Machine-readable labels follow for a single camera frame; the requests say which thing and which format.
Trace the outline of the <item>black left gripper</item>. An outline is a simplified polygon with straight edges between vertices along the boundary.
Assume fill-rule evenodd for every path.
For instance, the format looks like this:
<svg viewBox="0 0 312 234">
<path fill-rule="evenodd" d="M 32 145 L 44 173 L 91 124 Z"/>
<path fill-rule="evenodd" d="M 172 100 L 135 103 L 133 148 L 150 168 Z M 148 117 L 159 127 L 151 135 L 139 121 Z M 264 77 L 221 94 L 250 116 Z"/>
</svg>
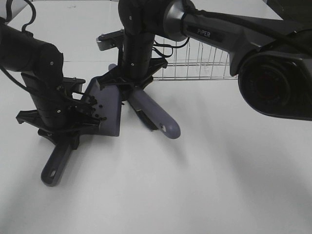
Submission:
<svg viewBox="0 0 312 234">
<path fill-rule="evenodd" d="M 94 130 L 99 127 L 100 120 L 91 116 L 91 106 L 82 99 L 67 96 L 62 81 L 55 87 L 49 87 L 37 77 L 27 73 L 21 74 L 27 88 L 34 93 L 31 99 L 34 110 L 20 111 L 16 116 L 19 124 L 28 123 L 38 128 L 38 135 L 57 146 L 64 133 L 79 130 Z M 80 144 L 80 133 L 71 135 L 70 146 L 77 149 Z"/>
</svg>

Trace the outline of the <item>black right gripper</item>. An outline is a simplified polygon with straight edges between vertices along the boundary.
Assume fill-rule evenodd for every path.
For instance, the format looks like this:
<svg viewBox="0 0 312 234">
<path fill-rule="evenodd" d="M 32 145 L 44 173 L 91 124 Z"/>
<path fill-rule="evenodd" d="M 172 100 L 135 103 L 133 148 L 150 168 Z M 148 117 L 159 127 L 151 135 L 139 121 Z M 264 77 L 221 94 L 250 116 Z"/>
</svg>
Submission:
<svg viewBox="0 0 312 234">
<path fill-rule="evenodd" d="M 134 86 L 146 87 L 153 81 L 152 75 L 167 67 L 165 58 L 152 58 L 155 35 L 124 33 L 123 47 L 118 49 L 117 66 L 97 77 L 100 90 L 108 85 L 120 85 L 121 100 L 128 100 Z"/>
</svg>

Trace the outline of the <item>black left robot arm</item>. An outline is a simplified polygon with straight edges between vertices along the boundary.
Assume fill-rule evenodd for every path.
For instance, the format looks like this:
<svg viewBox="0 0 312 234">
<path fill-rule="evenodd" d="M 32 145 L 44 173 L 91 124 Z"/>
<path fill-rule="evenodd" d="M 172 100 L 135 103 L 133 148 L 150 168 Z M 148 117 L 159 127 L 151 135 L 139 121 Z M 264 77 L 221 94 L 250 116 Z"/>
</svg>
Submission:
<svg viewBox="0 0 312 234">
<path fill-rule="evenodd" d="M 77 149 L 82 134 L 97 130 L 100 120 L 92 116 L 97 100 L 73 98 L 82 94 L 84 79 L 63 75 L 63 53 L 51 43 L 35 39 L 30 32 L 0 24 L 0 67 L 5 74 L 19 72 L 35 105 L 34 110 L 20 111 L 18 123 L 38 128 L 38 133 L 53 143 L 68 141 Z"/>
</svg>

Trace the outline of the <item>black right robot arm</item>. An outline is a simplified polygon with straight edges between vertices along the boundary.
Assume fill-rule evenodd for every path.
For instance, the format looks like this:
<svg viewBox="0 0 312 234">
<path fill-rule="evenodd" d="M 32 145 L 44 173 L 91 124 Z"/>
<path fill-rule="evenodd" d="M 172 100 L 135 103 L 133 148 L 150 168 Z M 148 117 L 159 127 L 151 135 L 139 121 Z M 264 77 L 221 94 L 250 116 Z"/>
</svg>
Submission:
<svg viewBox="0 0 312 234">
<path fill-rule="evenodd" d="M 100 36 L 101 51 L 118 48 L 117 65 L 91 79 L 87 133 L 118 136 L 121 103 L 128 101 L 151 130 L 176 139 L 177 122 L 145 92 L 153 74 L 167 66 L 155 37 L 196 39 L 229 54 L 230 75 L 238 77 L 244 100 L 277 118 L 312 118 L 312 31 L 294 21 L 197 10 L 189 0 L 121 0 L 123 30 Z"/>
</svg>

